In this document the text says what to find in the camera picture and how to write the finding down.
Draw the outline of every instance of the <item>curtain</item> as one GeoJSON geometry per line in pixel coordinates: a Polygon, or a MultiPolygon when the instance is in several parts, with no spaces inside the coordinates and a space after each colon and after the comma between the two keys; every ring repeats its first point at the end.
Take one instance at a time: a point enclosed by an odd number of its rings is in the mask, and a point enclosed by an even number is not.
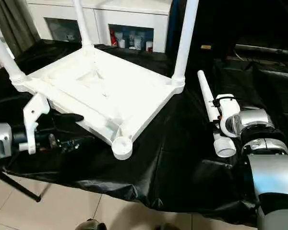
{"type": "Polygon", "coordinates": [[[24,0],[0,0],[0,29],[15,57],[40,39],[26,15],[24,0]]]}

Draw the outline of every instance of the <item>white pipe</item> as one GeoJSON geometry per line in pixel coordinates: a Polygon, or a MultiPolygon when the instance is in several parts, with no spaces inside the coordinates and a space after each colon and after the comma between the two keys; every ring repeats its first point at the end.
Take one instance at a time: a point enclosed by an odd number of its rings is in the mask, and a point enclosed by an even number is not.
{"type": "Polygon", "coordinates": [[[20,84],[26,80],[25,74],[19,69],[3,42],[0,40],[0,64],[3,65],[13,84],[20,84]]]}
{"type": "Polygon", "coordinates": [[[177,88],[179,88],[179,90],[177,90],[177,93],[181,93],[185,85],[184,75],[188,62],[198,2],[199,0],[188,0],[186,5],[179,49],[176,59],[176,66],[174,74],[172,76],[172,85],[175,85],[177,88]]]}
{"type": "Polygon", "coordinates": [[[215,138],[214,147],[219,157],[231,157],[236,154],[236,147],[232,139],[223,137],[219,133],[213,134],[215,138]]]}
{"type": "Polygon", "coordinates": [[[88,33],[88,29],[85,23],[84,13],[83,13],[80,0],[73,0],[73,5],[75,7],[77,18],[78,18],[78,26],[79,26],[79,30],[81,34],[82,46],[88,46],[88,45],[91,46],[93,43],[88,33]]]}
{"type": "Polygon", "coordinates": [[[209,88],[206,76],[202,70],[197,72],[198,81],[200,82],[203,98],[205,101],[206,110],[208,113],[209,121],[217,120],[220,113],[216,107],[214,107],[212,101],[214,100],[211,90],[209,88]]]}

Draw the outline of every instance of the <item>table leg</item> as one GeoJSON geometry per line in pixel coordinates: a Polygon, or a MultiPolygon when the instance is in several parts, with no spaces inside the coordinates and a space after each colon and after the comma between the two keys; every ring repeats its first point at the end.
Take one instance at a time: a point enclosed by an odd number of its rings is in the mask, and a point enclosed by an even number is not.
{"type": "Polygon", "coordinates": [[[18,182],[16,182],[15,180],[13,180],[12,178],[10,178],[9,176],[7,176],[6,174],[4,174],[1,171],[0,171],[0,180],[2,180],[5,183],[9,184],[13,188],[15,188],[18,191],[20,191],[21,193],[27,195],[28,197],[30,197],[31,199],[35,200],[36,202],[40,202],[41,201],[41,196],[40,195],[38,195],[38,196],[35,195],[34,193],[29,191],[28,189],[26,189],[21,184],[19,184],[18,182]]]}

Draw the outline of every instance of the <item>black plastic sheet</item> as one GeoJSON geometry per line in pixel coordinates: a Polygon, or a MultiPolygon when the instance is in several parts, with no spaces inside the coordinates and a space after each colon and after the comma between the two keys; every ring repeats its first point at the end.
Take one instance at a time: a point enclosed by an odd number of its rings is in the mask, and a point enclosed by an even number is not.
{"type": "MultiPolygon", "coordinates": [[[[44,40],[25,52],[17,62],[28,74],[78,48],[78,44],[44,40]]],[[[170,76],[173,69],[164,54],[108,46],[99,48],[166,76],[170,76]]],[[[106,143],[92,138],[73,122],[58,121],[57,127],[72,132],[59,132],[56,136],[61,140],[78,140],[78,149],[56,149],[33,155],[21,153],[17,158],[0,159],[0,170],[139,201],[157,210],[198,212],[230,223],[254,226],[254,200],[245,189],[242,169],[238,167],[241,156],[222,159],[215,154],[197,81],[199,68],[205,71],[215,95],[232,93],[248,102],[262,104],[284,132],[288,144],[288,68],[213,61],[209,56],[203,56],[190,60],[185,90],[173,96],[137,138],[129,159],[115,159],[106,143]]],[[[0,98],[18,94],[6,71],[1,69],[0,98]]],[[[22,108],[26,102],[24,99],[0,106],[0,122],[8,122],[14,127],[23,125],[22,108]]],[[[40,126],[48,125],[47,122],[39,123],[40,126]]]]}

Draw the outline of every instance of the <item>cable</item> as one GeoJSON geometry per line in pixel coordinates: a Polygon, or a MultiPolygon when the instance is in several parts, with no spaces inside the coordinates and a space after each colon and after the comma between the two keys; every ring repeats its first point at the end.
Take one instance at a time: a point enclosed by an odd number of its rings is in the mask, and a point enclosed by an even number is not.
{"type": "Polygon", "coordinates": [[[244,59],[243,58],[241,58],[237,53],[236,53],[236,51],[234,50],[234,54],[237,56],[237,58],[239,58],[241,61],[244,61],[244,59]]]}
{"type": "Polygon", "coordinates": [[[24,98],[29,98],[29,95],[18,95],[18,96],[6,97],[3,99],[0,99],[0,104],[14,101],[14,100],[24,99],[24,98]]]}
{"type": "Polygon", "coordinates": [[[249,103],[249,104],[251,104],[251,105],[253,105],[253,106],[256,106],[256,107],[258,107],[258,108],[266,109],[264,106],[259,105],[259,104],[257,104],[257,103],[250,102],[250,101],[247,101],[247,100],[245,100],[245,99],[242,99],[242,98],[239,98],[239,97],[233,97],[233,96],[220,97],[220,98],[214,99],[214,100],[212,101],[212,103],[213,103],[213,105],[214,105],[215,107],[220,107],[220,106],[221,106],[220,100],[223,100],[223,99],[234,99],[234,100],[237,100],[237,101],[243,101],[243,102],[247,102],[247,103],[249,103]]]}

